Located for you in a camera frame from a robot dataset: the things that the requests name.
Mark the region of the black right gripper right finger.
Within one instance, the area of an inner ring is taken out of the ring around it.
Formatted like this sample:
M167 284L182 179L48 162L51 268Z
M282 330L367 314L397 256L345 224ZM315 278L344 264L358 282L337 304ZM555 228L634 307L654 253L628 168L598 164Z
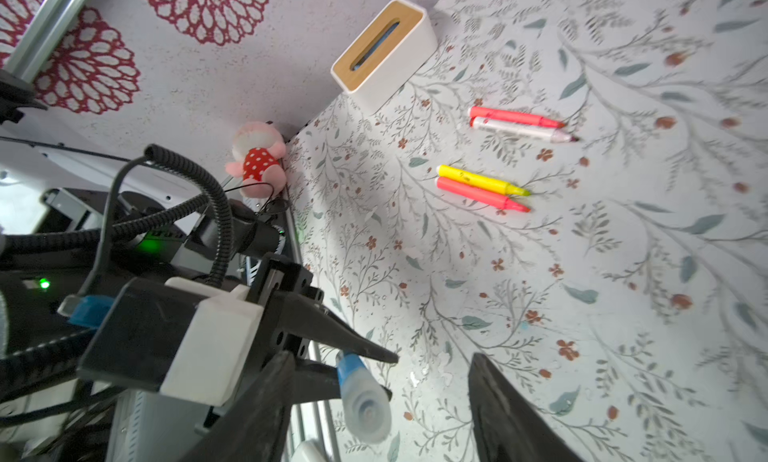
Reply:
M483 353L472 357L468 395L481 461L581 461Z

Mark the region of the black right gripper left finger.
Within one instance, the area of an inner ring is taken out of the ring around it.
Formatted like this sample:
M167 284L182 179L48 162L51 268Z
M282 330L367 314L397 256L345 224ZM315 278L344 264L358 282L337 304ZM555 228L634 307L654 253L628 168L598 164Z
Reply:
M183 461L279 461L293 405L295 358L282 351Z

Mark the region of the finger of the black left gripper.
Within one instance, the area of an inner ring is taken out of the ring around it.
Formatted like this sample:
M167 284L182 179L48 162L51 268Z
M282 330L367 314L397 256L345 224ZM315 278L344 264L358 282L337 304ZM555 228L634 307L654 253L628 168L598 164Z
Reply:
M340 383L335 367L315 361L296 361L293 376L294 404L340 398Z
M280 310L276 327L281 331L376 361L389 364L399 361L395 352L358 334L324 305L309 297L276 291L272 301Z

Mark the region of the pink highlighter pen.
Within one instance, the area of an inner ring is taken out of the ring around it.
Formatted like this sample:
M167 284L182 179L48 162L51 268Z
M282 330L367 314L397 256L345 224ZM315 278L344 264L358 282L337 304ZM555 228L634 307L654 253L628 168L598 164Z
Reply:
M547 128L564 128L564 122L556 121L544 116L535 114L524 114L524 112L510 112L510 110L494 110L494 108L484 108L483 106L472 106L468 110L470 119L476 117L487 118L505 122L512 122L523 125L532 125Z

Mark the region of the red-pink highlighter pen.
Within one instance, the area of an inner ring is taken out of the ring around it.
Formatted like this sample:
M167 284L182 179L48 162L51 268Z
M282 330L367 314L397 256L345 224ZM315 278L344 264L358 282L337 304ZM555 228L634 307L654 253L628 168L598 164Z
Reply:
M438 177L436 185L439 189L463 196L472 201L490 205L500 210L513 210L528 213L531 209L523 204L513 201L503 194L474 187L447 177Z

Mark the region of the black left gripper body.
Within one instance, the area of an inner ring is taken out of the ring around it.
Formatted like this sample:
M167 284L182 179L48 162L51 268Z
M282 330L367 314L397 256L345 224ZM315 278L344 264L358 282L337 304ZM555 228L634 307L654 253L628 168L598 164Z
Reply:
M262 311L246 357L243 384L286 390L294 402L324 399L324 365L310 360L324 307L312 275L276 253L262 258L246 300Z

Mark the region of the blue marker pen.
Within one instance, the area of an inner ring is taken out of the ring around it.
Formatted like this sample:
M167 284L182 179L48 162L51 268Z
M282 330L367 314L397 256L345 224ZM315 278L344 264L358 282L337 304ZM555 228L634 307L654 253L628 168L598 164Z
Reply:
M339 353L337 375L344 421L350 433L366 444L385 441L392 424L387 392L357 354Z

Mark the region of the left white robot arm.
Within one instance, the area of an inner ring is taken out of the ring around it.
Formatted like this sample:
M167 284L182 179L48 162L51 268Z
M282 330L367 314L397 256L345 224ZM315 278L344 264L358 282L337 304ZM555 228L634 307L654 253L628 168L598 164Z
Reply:
M42 218L1 238L5 461L287 461L305 404L341 401L367 444L392 430L367 360L397 356L332 314L288 254L288 205L250 207L158 145L136 159L3 132L1 191Z

